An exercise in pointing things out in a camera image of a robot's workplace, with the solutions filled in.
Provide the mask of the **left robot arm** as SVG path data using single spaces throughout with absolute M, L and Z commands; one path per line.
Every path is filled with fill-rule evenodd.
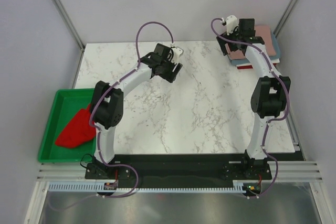
M 97 173 L 111 178 L 115 165 L 114 136 L 124 112 L 124 98 L 140 84 L 159 76 L 173 83 L 182 69 L 179 62 L 183 49 L 173 44 L 158 43 L 152 52 L 138 59 L 137 64 L 124 77 L 114 83 L 97 82 L 90 103 L 90 126 L 96 131 L 95 160 Z

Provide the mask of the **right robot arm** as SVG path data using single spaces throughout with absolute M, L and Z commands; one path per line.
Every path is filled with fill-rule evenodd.
M 274 67 L 268 56 L 266 43 L 256 35 L 255 20 L 238 19 L 231 15 L 215 18 L 226 27 L 226 32 L 216 34 L 224 54 L 241 51 L 255 70 L 258 81 L 250 105 L 255 114 L 253 132 L 240 166 L 241 174 L 248 179 L 268 172 L 267 147 L 272 122 L 284 120 L 289 113 L 291 80 Z

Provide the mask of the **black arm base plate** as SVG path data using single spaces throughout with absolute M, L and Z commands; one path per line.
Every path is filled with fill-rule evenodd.
M 123 179 L 134 173 L 140 178 L 197 176 L 224 180 L 272 179 L 268 159 L 256 160 L 247 154 L 117 154 L 106 166 L 93 157 L 86 166 L 86 179 Z

